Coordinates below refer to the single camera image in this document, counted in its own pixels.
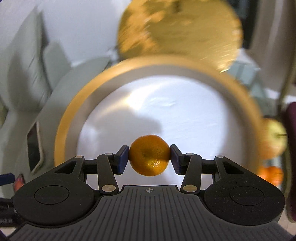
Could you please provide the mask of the mandarin orange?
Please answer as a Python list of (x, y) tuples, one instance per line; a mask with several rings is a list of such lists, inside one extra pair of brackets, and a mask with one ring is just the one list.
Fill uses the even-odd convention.
[(138, 174), (157, 176), (166, 170), (170, 154), (170, 147), (161, 137), (147, 135), (131, 144), (128, 157), (130, 165)]
[(261, 166), (258, 171), (258, 176), (274, 186), (279, 186), (283, 182), (283, 170), (277, 166)]

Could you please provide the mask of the gold round box lid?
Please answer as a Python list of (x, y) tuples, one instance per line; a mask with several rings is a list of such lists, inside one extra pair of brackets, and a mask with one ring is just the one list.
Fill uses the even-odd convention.
[(230, 68), (243, 43), (241, 21), (227, 1), (131, 1), (117, 34), (123, 58), (172, 54)]

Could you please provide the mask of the round gold cake box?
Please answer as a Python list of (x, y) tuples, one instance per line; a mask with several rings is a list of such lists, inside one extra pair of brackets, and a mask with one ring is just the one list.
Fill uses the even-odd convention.
[(58, 126), (54, 163), (158, 135), (183, 153), (226, 156), (256, 173), (261, 121), (247, 88), (225, 72), (180, 57), (132, 58), (79, 87)]

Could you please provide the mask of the smartphone with light case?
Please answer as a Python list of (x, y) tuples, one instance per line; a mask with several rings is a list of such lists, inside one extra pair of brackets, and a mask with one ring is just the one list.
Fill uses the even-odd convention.
[(27, 133), (27, 154), (29, 168), (32, 174), (36, 173), (44, 162), (44, 153), (41, 142), (40, 125), (36, 121)]

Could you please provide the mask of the grey sofa seat cushion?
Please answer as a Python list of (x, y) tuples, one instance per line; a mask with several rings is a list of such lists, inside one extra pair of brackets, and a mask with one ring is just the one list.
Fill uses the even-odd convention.
[(99, 57), (72, 68), (61, 78), (43, 109), (34, 120), (39, 123), (39, 133), (44, 155), (43, 163), (36, 173), (30, 171), (27, 142), (25, 142), (16, 160), (14, 168), (16, 176), (23, 174), (24, 180), (28, 183), (54, 167), (56, 133), (67, 106), (88, 82), (109, 66), (110, 58)]

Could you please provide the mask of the mandarin orange beside box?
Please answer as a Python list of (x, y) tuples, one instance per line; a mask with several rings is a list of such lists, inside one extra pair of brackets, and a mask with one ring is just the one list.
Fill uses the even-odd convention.
[(258, 171), (258, 176), (274, 186), (279, 186), (283, 182), (283, 170), (277, 166), (261, 166)]

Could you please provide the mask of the yellow green apple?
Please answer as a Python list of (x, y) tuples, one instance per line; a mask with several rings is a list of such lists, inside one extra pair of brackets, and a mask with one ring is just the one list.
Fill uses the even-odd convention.
[(262, 120), (260, 157), (271, 160), (287, 148), (287, 131), (283, 124), (272, 118)]

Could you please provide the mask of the small grey cushion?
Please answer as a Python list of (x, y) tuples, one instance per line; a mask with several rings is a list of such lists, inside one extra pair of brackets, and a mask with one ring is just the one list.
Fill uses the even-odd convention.
[(51, 90), (55, 89), (61, 78), (71, 69), (71, 64), (59, 42), (50, 42), (44, 49), (43, 64)]

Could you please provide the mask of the large grey cushion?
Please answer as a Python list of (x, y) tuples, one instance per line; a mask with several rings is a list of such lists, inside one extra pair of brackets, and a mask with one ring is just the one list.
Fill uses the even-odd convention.
[(50, 94), (42, 62), (42, 20), (34, 8), (1, 53), (1, 100), (9, 110), (40, 111)]

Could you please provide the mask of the maroon chair with gold frame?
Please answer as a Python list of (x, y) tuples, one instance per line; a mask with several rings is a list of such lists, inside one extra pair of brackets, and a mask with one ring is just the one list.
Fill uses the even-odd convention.
[(277, 110), (287, 130), (287, 148), (283, 154), (284, 183), (288, 220), (295, 223), (295, 101), (287, 103), (289, 93), (295, 93), (295, 1), (281, 1), (280, 60), (278, 80), (281, 81)]

